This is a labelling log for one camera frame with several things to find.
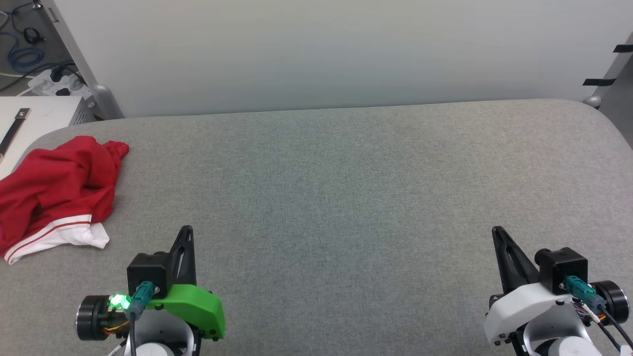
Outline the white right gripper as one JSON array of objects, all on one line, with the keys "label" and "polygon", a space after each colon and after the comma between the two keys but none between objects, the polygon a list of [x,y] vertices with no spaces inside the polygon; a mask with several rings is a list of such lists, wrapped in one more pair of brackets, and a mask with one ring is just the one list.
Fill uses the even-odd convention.
[{"label": "white right gripper", "polygon": [[535,283],[538,269],[503,227],[493,227],[492,237],[502,292],[510,293],[495,301],[485,317],[484,333],[488,343],[503,343],[520,328],[524,330],[520,340],[526,344],[563,337],[579,337],[590,342],[572,306],[572,295],[555,295]]}]

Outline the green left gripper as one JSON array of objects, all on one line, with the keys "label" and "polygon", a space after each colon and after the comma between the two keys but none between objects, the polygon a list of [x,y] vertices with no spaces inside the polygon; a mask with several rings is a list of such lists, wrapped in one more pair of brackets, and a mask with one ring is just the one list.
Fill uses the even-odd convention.
[{"label": "green left gripper", "polygon": [[[222,302],[217,295],[195,286],[195,244],[192,226],[182,226],[170,250],[174,285],[164,298],[152,298],[147,310],[160,311],[180,318],[203,331],[203,338],[220,340],[226,335]],[[187,275],[189,284],[183,284]]]}]

